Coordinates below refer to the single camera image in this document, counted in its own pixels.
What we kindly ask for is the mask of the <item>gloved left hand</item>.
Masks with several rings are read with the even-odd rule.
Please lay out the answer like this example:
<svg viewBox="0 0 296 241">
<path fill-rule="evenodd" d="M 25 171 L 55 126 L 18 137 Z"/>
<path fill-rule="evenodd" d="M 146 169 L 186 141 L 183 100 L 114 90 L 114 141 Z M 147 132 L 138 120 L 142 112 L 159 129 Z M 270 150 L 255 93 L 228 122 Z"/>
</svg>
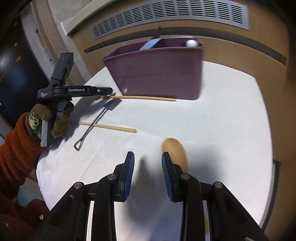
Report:
<svg viewBox="0 0 296 241">
<path fill-rule="evenodd" d="M 55 121 L 54 126 L 51 130 L 53 138 L 64 137 L 71 113 L 74 111 L 74 105 L 72 102 L 66 104 L 65 109 L 60 113 L 58 120 Z M 36 104 L 28 116 L 25 118 L 25 126 L 33 140 L 41 140 L 41 126 L 42 121 L 50 121 L 53 115 L 50 109 L 43 104 Z"/>
</svg>

